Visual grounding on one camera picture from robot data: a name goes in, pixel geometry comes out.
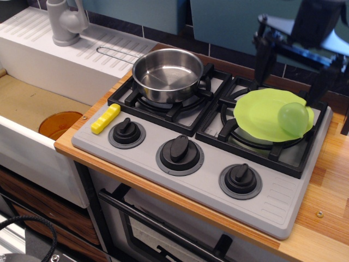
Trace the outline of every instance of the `black knob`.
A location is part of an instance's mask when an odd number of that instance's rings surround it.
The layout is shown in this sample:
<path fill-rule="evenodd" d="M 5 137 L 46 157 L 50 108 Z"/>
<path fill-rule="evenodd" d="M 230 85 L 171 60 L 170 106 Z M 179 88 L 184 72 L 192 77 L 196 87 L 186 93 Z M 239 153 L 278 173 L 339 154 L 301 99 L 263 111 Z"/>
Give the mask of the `black knob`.
<path fill-rule="evenodd" d="M 194 167 L 200 160 L 197 146 L 186 135 L 180 135 L 168 141 L 160 152 L 164 166 L 175 171 L 184 171 Z"/>
<path fill-rule="evenodd" d="M 237 194 L 248 194 L 257 185 L 255 173 L 247 164 L 233 166 L 225 175 L 225 185 Z"/>
<path fill-rule="evenodd" d="M 180 135 L 172 142 L 170 147 L 170 157 L 173 162 L 178 162 L 187 154 L 189 149 L 189 139 L 186 135 Z"/>
<path fill-rule="evenodd" d="M 128 117 L 114 127 L 113 139 L 119 144 L 132 144 L 133 142 L 136 142 L 140 136 L 141 131 L 138 125 L 132 122 Z"/>

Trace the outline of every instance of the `burner grate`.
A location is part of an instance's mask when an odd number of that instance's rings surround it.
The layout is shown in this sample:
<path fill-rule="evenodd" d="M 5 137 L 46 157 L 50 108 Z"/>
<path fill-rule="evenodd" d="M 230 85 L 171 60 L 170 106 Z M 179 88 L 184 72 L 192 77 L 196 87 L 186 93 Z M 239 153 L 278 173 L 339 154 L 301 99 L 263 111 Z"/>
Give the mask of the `burner grate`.
<path fill-rule="evenodd" d="M 210 89 L 212 78 L 222 80 L 218 89 L 213 93 Z M 205 81 L 204 88 L 199 88 L 191 103 L 187 101 L 172 105 L 154 105 L 144 99 L 142 94 L 134 87 L 134 79 L 131 76 L 109 99 L 108 105 L 119 104 L 121 110 L 144 120 L 171 129 L 175 132 L 193 136 L 208 114 L 219 95 L 232 85 L 232 75 L 230 73 L 216 70 L 213 64 L 207 64 L 204 68 L 202 79 Z M 181 116 L 195 116 L 189 124 L 180 122 Z"/>
<path fill-rule="evenodd" d="M 237 86 L 245 87 L 242 90 L 234 92 Z M 198 129 L 195 138 L 207 144 L 225 150 L 227 152 L 236 154 L 253 162 L 272 168 L 276 171 L 301 178 L 302 172 L 305 168 L 306 161 L 309 158 L 311 148 L 314 144 L 318 129 L 320 128 L 323 117 L 326 113 L 327 103 L 318 102 L 313 108 L 320 111 L 316 124 L 306 133 L 302 139 L 286 142 L 255 142 L 245 138 L 237 133 L 239 128 L 235 118 L 227 119 L 227 109 L 234 108 L 236 105 L 236 98 L 242 96 L 249 91 L 249 87 L 253 86 L 253 82 L 244 78 L 234 78 L 230 89 L 226 90 L 219 98 L 217 103 L 213 106 L 207 118 Z M 263 86 L 262 88 L 274 88 L 270 86 Z M 304 97 L 306 93 L 302 92 L 299 96 Z M 212 121 L 219 117 L 223 124 L 223 128 L 215 134 L 209 134 L 207 130 Z M 303 145 L 302 157 L 299 165 L 293 165 L 280 160 L 283 152 L 298 144 Z"/>

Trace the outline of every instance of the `dark tile wall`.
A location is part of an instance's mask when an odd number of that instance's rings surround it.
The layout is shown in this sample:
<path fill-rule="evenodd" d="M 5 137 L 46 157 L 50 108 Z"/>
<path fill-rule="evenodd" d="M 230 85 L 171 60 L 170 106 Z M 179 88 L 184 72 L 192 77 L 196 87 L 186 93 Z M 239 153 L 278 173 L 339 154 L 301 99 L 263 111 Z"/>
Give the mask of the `dark tile wall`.
<path fill-rule="evenodd" d="M 47 10 L 46 0 L 28 0 L 32 7 Z M 186 49 L 195 53 L 201 53 L 223 61 L 239 64 L 245 67 L 255 67 L 255 57 L 246 53 L 229 50 L 210 43 L 204 43 L 194 39 L 194 30 L 192 27 L 190 1 L 187 3 L 186 26 L 179 35 L 164 33 L 155 29 L 143 27 L 133 23 L 110 18 L 104 15 L 88 12 L 89 21 L 97 25 L 116 29 L 118 31 L 145 37 L 159 43 L 172 45 L 181 49 Z M 290 65 L 277 63 L 272 72 L 273 75 L 288 78 L 291 80 L 303 82 L 311 85 L 317 76 L 317 73 L 302 68 L 296 68 Z M 337 81 L 331 91 L 349 96 L 349 83 L 347 80 Z"/>

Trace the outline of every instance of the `green plate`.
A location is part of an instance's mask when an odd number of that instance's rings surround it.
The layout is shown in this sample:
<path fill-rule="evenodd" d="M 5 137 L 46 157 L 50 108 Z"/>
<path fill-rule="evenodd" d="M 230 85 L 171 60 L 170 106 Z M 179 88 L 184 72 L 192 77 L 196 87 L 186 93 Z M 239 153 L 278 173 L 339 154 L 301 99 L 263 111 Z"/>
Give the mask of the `green plate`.
<path fill-rule="evenodd" d="M 272 142 L 284 142 L 299 139 L 285 132 L 279 125 L 278 112 L 288 103 L 299 103 L 306 105 L 303 98 L 283 90 L 265 88 L 250 91 L 241 97 L 235 106 L 234 117 L 239 127 L 255 138 Z M 304 133 L 313 127 L 314 112 L 307 106 L 309 114 L 308 125 Z"/>

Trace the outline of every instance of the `gray faucet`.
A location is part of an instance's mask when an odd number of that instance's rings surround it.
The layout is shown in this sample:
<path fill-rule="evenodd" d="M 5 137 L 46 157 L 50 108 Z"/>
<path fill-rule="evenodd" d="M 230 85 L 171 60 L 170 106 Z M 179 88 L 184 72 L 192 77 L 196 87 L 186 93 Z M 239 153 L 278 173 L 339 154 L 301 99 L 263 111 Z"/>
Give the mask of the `gray faucet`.
<path fill-rule="evenodd" d="M 70 11 L 67 0 L 47 0 L 47 12 L 53 31 L 53 42 L 59 46 L 75 44 L 88 27 L 82 0 L 75 0 L 78 11 Z"/>

